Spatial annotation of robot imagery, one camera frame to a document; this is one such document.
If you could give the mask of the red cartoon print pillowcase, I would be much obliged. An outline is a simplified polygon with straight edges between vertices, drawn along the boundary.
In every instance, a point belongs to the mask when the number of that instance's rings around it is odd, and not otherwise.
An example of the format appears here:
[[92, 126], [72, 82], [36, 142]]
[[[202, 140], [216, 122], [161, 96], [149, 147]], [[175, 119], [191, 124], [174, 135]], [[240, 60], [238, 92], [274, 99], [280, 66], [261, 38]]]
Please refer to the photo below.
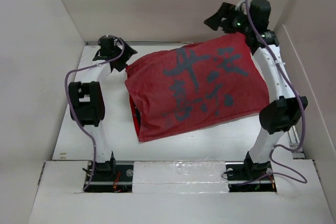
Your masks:
[[266, 83], [241, 33], [145, 55], [126, 68], [140, 142], [260, 112]]

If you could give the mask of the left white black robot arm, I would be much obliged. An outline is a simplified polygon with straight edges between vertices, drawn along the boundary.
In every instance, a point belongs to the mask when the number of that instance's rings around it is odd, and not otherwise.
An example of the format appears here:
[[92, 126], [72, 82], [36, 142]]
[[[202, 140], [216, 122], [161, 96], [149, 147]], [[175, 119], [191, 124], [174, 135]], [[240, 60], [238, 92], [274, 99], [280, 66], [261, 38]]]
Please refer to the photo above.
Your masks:
[[85, 169], [92, 181], [95, 176], [112, 180], [117, 175], [116, 160], [108, 147], [102, 121], [106, 114], [101, 84], [106, 77], [127, 67], [127, 61], [138, 52], [122, 38], [104, 35], [99, 38], [100, 49], [92, 65], [72, 70], [65, 77], [65, 92], [70, 117], [92, 141], [91, 167]]

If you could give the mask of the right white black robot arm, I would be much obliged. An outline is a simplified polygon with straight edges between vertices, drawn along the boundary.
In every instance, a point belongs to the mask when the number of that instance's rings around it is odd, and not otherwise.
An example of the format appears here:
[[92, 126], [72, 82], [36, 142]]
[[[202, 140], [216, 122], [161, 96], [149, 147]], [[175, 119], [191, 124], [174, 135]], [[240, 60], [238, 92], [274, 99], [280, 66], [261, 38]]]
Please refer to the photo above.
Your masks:
[[259, 113], [260, 132], [255, 144], [241, 164], [226, 164], [222, 177], [236, 185], [251, 184], [272, 176], [272, 155], [283, 147], [279, 140], [298, 121], [305, 121], [308, 105], [289, 81], [280, 55], [279, 40], [268, 29], [271, 6], [267, 0], [244, 0], [234, 5], [223, 2], [219, 10], [204, 24], [212, 30], [221, 28], [227, 34], [245, 35], [246, 44], [258, 63], [269, 93], [269, 105]]

